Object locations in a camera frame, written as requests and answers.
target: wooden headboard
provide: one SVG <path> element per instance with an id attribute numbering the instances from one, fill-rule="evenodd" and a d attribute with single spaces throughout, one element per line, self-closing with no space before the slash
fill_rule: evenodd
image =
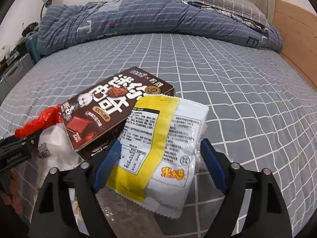
<path id="1" fill-rule="evenodd" d="M 273 25 L 284 43 L 280 56 L 317 89 L 317 15 L 276 0 Z"/>

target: screw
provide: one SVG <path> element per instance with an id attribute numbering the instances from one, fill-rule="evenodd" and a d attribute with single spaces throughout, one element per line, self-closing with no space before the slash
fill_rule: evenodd
<path id="1" fill-rule="evenodd" d="M 89 163 L 85 161 L 85 162 L 83 162 L 83 163 L 80 164 L 80 167 L 81 167 L 82 169 L 86 169 L 86 168 L 89 167 Z"/>
<path id="2" fill-rule="evenodd" d="M 264 168 L 263 173 L 266 174 L 267 176 L 269 176 L 271 174 L 271 170 L 268 168 Z"/>
<path id="3" fill-rule="evenodd" d="M 56 167 L 53 167 L 53 168 L 51 168 L 50 173 L 53 175 L 53 174 L 57 173 L 57 170 L 58 169 Z"/>
<path id="4" fill-rule="evenodd" d="M 238 170 L 240 168 L 240 165 L 238 163 L 232 163 L 231 167 L 235 170 Z"/>

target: orange and yellow logo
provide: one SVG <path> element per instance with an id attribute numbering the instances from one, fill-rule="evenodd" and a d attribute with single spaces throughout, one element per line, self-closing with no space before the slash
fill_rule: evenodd
<path id="1" fill-rule="evenodd" d="M 162 167 L 161 176 L 165 178 L 176 179 L 178 181 L 184 178 L 185 171 L 184 169 L 172 170 L 170 167 Z"/>

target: pillowcase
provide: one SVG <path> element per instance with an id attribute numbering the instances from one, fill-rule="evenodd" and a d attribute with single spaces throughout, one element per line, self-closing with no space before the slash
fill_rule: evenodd
<path id="1" fill-rule="evenodd" d="M 246 0 L 183 0 L 185 2 L 203 3 L 241 17 L 247 18 L 270 28 L 265 15 L 253 3 Z"/>

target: chocolate cookie box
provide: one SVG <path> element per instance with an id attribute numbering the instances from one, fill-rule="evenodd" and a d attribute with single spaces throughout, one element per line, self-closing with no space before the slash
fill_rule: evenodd
<path id="1" fill-rule="evenodd" d="M 74 150 L 87 159 L 107 146 L 118 137 L 135 103 L 145 94 L 173 96 L 174 87 L 133 67 L 62 104 L 60 112 Z"/>

